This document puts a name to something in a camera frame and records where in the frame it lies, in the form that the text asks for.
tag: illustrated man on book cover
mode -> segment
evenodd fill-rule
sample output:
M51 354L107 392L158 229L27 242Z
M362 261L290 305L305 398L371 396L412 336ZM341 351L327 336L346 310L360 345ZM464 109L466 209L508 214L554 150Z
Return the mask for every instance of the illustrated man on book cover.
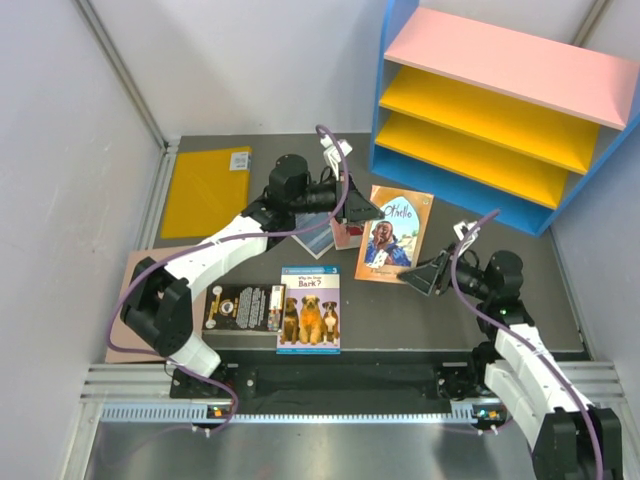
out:
M393 234L393 224L386 220L378 222L371 230L371 237L364 257L365 263L373 263L381 251L387 254L384 261L385 265L411 266L411 259L407 255L405 247L399 244L398 238Z

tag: bookshelf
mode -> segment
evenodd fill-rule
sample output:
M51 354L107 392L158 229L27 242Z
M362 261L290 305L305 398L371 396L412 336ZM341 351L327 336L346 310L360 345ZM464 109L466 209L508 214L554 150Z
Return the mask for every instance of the bookshelf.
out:
M639 67L390 0L370 169L540 235L640 123Z

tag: shelf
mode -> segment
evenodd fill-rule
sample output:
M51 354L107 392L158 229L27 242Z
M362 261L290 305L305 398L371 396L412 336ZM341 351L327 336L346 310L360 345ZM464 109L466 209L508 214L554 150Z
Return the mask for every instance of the shelf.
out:
M452 130L392 113L376 144L556 208L568 172Z
M384 58L622 130L639 64L418 8Z
M380 106L585 174L599 125L467 83L403 67Z
M437 199L486 215L500 208L496 221L529 235L539 234L540 226L552 210L508 193L482 185L440 168L376 145L373 173L409 188L428 192Z

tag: pink shelf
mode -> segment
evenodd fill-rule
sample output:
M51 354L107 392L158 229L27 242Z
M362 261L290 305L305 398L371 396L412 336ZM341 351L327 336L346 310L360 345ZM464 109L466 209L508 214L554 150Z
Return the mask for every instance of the pink shelf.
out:
M639 64L418 8L385 59L616 129L629 118Z

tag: yellow shelf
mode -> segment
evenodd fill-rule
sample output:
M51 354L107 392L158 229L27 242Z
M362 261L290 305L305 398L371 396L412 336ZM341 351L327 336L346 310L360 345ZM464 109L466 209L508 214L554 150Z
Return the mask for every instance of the yellow shelf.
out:
M380 106L585 174L599 125L484 88L403 67Z
M552 209L567 181L567 170L397 113L376 144Z

